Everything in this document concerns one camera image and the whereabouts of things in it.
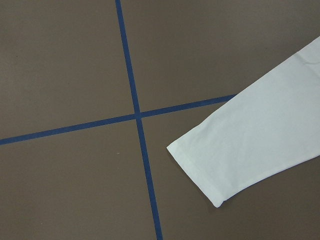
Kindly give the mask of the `white long-sleeve printed shirt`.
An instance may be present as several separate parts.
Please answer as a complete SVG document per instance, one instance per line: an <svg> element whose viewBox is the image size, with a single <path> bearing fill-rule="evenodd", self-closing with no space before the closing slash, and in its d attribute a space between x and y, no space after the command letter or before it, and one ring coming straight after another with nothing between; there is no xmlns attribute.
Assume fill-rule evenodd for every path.
<svg viewBox="0 0 320 240"><path fill-rule="evenodd" d="M320 41L313 40L167 147L215 207L320 154Z"/></svg>

